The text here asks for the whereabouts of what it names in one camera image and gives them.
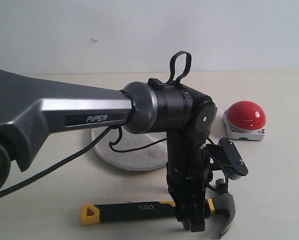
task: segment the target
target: black strap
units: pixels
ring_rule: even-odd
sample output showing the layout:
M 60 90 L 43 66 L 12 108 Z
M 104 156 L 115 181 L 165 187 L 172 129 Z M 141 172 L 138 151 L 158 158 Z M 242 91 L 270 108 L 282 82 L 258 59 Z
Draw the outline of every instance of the black strap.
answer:
M 175 76 L 176 59 L 183 54 L 186 55 L 185 68 L 184 68 L 183 73 L 176 78 L 175 85 L 180 84 L 181 79 L 183 79 L 184 77 L 186 77 L 189 74 L 189 72 L 191 70 L 192 55 L 187 51 L 179 51 L 174 56 L 172 56 L 170 59 L 170 62 L 169 62 L 170 76 L 169 76 L 168 81 L 165 83 L 166 85 L 172 84 L 174 76 Z

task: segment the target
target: beige table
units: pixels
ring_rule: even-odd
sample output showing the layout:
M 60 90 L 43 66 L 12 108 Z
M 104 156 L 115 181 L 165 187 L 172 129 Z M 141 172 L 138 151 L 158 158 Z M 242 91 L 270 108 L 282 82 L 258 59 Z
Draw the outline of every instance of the beige table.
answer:
M 168 74 L 45 75 L 41 78 L 121 89 Z M 249 174 L 231 181 L 236 220 L 226 240 L 299 240 L 299 70 L 192 72 L 184 83 L 212 96 L 218 106 L 211 138 L 225 135 L 221 117 L 240 100 L 260 104 L 267 115 L 261 142 L 235 141 Z M 12 164 L 4 187 L 11 186 L 78 151 L 90 131 L 51 135 L 29 170 Z M 206 232 L 189 233 L 175 219 L 81 226 L 83 204 L 170 200 L 166 170 L 133 173 L 116 169 L 93 151 L 9 196 L 0 199 L 0 240 L 204 240 L 215 239 L 219 221 Z

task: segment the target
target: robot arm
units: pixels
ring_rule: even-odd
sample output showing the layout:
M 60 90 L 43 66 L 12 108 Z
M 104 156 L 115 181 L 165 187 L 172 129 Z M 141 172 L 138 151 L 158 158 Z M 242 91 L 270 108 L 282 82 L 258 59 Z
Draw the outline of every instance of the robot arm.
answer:
M 184 72 L 173 80 L 176 58 L 183 54 Z M 176 218 L 187 230 L 204 231 L 205 195 L 212 171 L 223 170 L 225 164 L 229 177 L 238 179 L 247 174 L 247 168 L 236 163 L 231 167 L 235 159 L 241 159 L 234 145 L 227 149 L 225 143 L 206 145 L 217 108 L 210 96 L 180 83 L 190 67 L 191 55 L 178 52 L 170 61 L 166 83 L 150 78 L 148 83 L 132 82 L 122 90 L 0 70 L 0 188 L 9 175 L 10 162 L 16 160 L 25 171 L 49 134 L 102 126 L 123 126 L 132 134 L 166 132 L 167 184 Z

